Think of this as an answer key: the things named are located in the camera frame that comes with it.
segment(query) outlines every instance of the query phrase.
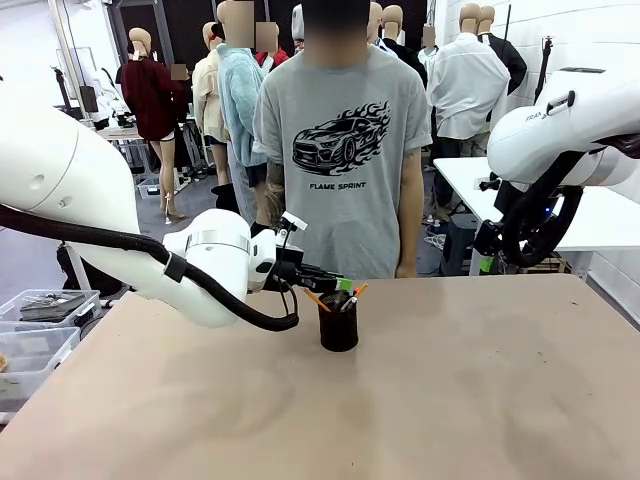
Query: white table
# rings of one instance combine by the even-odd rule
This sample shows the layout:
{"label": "white table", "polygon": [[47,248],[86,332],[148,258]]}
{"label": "white table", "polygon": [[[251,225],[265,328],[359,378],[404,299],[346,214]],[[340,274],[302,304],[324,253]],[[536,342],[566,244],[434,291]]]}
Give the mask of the white table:
{"label": "white table", "polygon": [[[97,133],[105,140],[111,142],[118,150],[123,152],[125,154],[125,158],[129,160],[129,163],[132,163],[131,149],[136,149],[140,152],[140,157],[142,158],[142,163],[144,165],[144,172],[136,175],[139,180],[158,178],[158,175],[151,171],[151,166],[149,165],[149,147],[146,140],[144,140],[138,133],[137,127],[108,127]],[[179,193],[189,185],[190,180],[178,172],[177,168],[173,169],[173,175],[175,179],[176,193]]]}
{"label": "white table", "polygon": [[[476,188],[478,179],[491,173],[486,157],[441,158],[435,165],[480,223],[502,219],[493,206],[498,192]],[[558,202],[556,213],[561,205]],[[573,223],[556,251],[577,252],[573,272],[586,280],[593,252],[627,249],[640,249],[640,205],[606,187],[585,188]],[[478,254],[473,253],[471,275],[477,274]]]}

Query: pencil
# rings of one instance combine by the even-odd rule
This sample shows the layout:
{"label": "pencil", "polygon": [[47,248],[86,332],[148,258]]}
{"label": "pencil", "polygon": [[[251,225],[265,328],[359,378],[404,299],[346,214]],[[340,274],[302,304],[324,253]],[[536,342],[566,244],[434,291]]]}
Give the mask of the pencil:
{"label": "pencil", "polygon": [[360,287],[360,290],[358,290],[358,293],[356,293],[355,297],[360,298],[360,295],[362,295],[362,293],[367,289],[368,286],[369,284],[365,283],[362,287]]}
{"label": "pencil", "polygon": [[313,300],[315,303],[317,303],[318,306],[322,308],[325,312],[331,313],[331,310],[329,310],[329,307],[327,307],[324,303],[322,303],[322,301],[318,297],[316,297],[313,293],[311,293],[308,288],[304,289],[304,293],[309,295],[309,298]]}

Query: clear plastic container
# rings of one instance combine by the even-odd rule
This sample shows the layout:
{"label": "clear plastic container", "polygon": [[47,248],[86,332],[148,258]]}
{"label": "clear plastic container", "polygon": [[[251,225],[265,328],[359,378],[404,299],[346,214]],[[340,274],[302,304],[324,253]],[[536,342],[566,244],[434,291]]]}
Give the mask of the clear plastic container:
{"label": "clear plastic container", "polygon": [[[66,314],[62,321],[32,321],[25,319],[21,309],[32,304],[34,299],[46,295],[81,294],[84,299],[78,300],[76,308]],[[21,331],[25,328],[2,327],[1,322],[20,322],[37,324],[44,328],[82,327],[102,313],[100,292],[98,290],[26,290],[0,307],[0,333],[3,331]]]}
{"label": "clear plastic container", "polygon": [[157,177],[149,177],[138,184],[138,191],[143,200],[160,196],[160,180]]}
{"label": "clear plastic container", "polygon": [[0,412],[15,413],[80,342],[79,328],[0,333],[8,362],[0,373]]}

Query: hand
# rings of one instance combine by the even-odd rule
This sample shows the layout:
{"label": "hand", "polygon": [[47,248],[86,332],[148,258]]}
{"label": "hand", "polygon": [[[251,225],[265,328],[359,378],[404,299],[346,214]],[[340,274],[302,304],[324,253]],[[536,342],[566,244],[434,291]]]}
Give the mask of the hand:
{"label": "hand", "polygon": [[416,271],[416,264],[400,264],[396,268],[396,278],[416,278],[418,272]]}

